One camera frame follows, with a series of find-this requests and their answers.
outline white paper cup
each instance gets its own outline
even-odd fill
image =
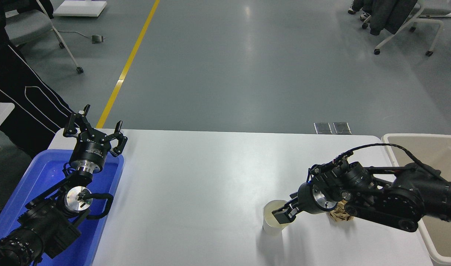
[[[279,234],[289,224],[279,224],[272,211],[283,207],[286,200],[272,200],[263,207],[263,230],[269,235]]]

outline white plastic bin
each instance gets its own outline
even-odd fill
[[[386,134],[382,141],[405,147],[423,163],[441,170],[441,176],[451,181],[451,135]],[[398,148],[386,146],[386,151],[394,166],[412,162]],[[451,223],[425,216],[418,225],[434,265],[451,265]]]

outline gray chair seat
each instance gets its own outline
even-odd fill
[[[30,10],[7,18],[7,35],[15,45],[25,44],[51,29],[50,19],[38,10]]]
[[[416,5],[411,14],[416,14],[420,10],[420,6]],[[446,0],[427,0],[425,1],[425,9],[421,13],[422,16],[434,15],[444,16],[451,13],[451,6]]]

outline blue plastic tray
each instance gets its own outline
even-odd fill
[[[61,170],[63,165],[69,161],[71,153],[73,153],[72,150],[45,150],[33,159],[0,214],[0,239],[20,226],[17,219],[27,210],[26,203],[65,178]],[[102,172],[94,174],[92,183],[87,186],[88,189],[93,193],[109,192],[115,195],[123,166],[122,155],[114,158],[109,154],[104,169]],[[90,207],[91,214],[100,214],[104,205],[105,200],[94,200]],[[44,254],[43,261],[38,265],[90,266],[101,240],[107,217],[109,216],[96,220],[85,219],[78,227],[81,236],[71,246],[54,259],[50,259]]]

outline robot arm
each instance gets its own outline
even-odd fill
[[[88,110],[89,105],[79,113],[72,113],[65,126],[63,135],[77,138],[63,169],[65,178],[26,204],[28,210],[18,218],[20,227],[0,239],[0,265],[28,266],[32,262],[36,265],[43,253],[54,258],[81,235],[77,227],[82,221],[101,219],[109,213],[113,196],[91,193],[87,186],[94,174],[102,171],[107,153],[114,157],[122,153],[127,137],[121,133],[122,121],[109,136],[92,128],[86,119]],[[118,145],[111,150],[110,141],[114,139]],[[92,199],[107,200],[101,214],[90,215]]]
[[[415,162],[404,167],[377,168],[347,161],[354,150],[383,145],[405,150]],[[374,174],[392,174],[396,180],[388,182]],[[343,199],[350,215],[408,232],[418,229],[418,221],[424,215],[451,222],[451,182],[395,144],[357,147],[327,164],[314,165],[308,171],[308,180],[290,196],[290,201],[272,212],[280,224],[293,222],[303,211],[330,212]]]

